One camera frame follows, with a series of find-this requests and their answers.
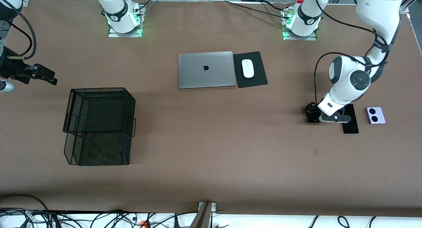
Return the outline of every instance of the basket handle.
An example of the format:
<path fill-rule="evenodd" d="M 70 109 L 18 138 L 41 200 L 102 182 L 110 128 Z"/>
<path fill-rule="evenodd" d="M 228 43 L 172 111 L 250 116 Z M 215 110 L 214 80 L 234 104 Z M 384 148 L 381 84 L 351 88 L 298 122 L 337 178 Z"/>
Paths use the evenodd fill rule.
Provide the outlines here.
<path fill-rule="evenodd" d="M 131 137 L 134 137 L 134 136 L 135 136 L 135 131 L 136 131 L 136 118 L 134 118 L 134 119 L 133 119 L 133 121 L 134 121 L 135 123 L 133 124 L 133 134 L 131 135 Z"/>

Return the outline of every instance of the black mouse pad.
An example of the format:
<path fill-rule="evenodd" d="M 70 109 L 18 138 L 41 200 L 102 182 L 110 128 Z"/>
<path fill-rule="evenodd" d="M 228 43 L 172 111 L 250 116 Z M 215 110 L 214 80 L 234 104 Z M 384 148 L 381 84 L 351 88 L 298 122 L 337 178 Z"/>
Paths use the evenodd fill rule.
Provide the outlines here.
<path fill-rule="evenodd" d="M 239 88 L 268 84 L 260 52 L 255 51 L 234 54 L 233 59 L 235 64 L 236 81 Z M 244 59 L 250 59 L 254 65 L 254 76 L 251 78 L 246 78 L 243 75 L 242 60 Z"/>

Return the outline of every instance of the black connector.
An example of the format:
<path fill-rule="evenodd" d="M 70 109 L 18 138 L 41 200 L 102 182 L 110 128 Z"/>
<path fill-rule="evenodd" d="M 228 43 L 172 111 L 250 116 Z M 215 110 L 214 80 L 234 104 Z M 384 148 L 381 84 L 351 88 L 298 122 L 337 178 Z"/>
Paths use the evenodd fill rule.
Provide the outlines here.
<path fill-rule="evenodd" d="M 177 218 L 177 213 L 174 214 L 174 228 L 180 228 L 179 226 L 179 219 Z"/>

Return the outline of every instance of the black metal basket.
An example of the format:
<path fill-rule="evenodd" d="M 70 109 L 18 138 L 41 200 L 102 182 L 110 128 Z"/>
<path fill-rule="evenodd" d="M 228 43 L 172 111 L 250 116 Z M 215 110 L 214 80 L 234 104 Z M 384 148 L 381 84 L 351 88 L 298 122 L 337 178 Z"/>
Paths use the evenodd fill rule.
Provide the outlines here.
<path fill-rule="evenodd" d="M 125 88 L 72 89 L 63 132 L 71 165 L 129 165 L 135 99 Z"/>

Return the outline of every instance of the computer mouse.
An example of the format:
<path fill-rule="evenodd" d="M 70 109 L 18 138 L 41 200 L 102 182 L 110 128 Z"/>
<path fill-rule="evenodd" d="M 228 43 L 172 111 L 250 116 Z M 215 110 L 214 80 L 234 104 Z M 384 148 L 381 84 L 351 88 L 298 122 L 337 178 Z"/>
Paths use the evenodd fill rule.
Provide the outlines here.
<path fill-rule="evenodd" d="M 242 60 L 242 69 L 243 69 L 244 77 L 251 78 L 254 76 L 254 65 L 252 64 L 252 60 L 250 59 Z"/>

